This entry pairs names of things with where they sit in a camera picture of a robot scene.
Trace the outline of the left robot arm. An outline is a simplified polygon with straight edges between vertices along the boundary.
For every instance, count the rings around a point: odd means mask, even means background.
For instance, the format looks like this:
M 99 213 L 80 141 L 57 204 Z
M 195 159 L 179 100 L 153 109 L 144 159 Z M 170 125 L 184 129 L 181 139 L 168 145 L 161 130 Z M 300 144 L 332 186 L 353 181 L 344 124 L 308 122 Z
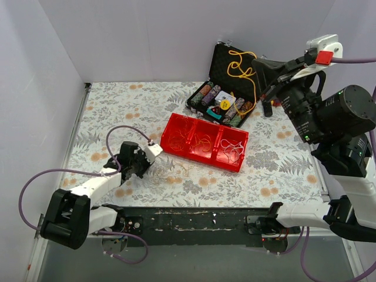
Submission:
M 108 160 L 98 176 L 72 189 L 53 193 L 41 236 L 76 250 L 90 234 L 108 231 L 118 235 L 125 231 L 129 219 L 124 209 L 113 204 L 99 206 L 98 201 L 132 175 L 143 177 L 161 152 L 158 144 L 141 149 L 135 142 L 123 142 L 120 152 Z

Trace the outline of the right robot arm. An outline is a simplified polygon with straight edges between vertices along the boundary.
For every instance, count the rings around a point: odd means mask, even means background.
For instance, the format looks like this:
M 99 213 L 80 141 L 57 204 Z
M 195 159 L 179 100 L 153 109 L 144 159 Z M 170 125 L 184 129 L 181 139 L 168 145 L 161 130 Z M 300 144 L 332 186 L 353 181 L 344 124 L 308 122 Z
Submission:
M 277 99 L 300 139 L 342 186 L 344 195 L 323 204 L 273 203 L 252 228 L 261 234 L 291 227 L 329 229 L 347 240 L 375 242 L 375 162 L 367 132 L 375 128 L 375 102 L 358 85 L 323 99 L 326 74 L 310 72 L 302 58 L 252 62 L 260 99 Z

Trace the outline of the red compartment tray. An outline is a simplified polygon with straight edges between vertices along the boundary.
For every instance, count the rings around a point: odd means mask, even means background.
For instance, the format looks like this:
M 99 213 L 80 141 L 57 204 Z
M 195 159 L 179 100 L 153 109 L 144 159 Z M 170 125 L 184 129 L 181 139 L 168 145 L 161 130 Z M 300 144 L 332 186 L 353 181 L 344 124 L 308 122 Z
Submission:
M 243 130 L 172 113 L 160 145 L 166 153 L 238 173 L 248 139 Z

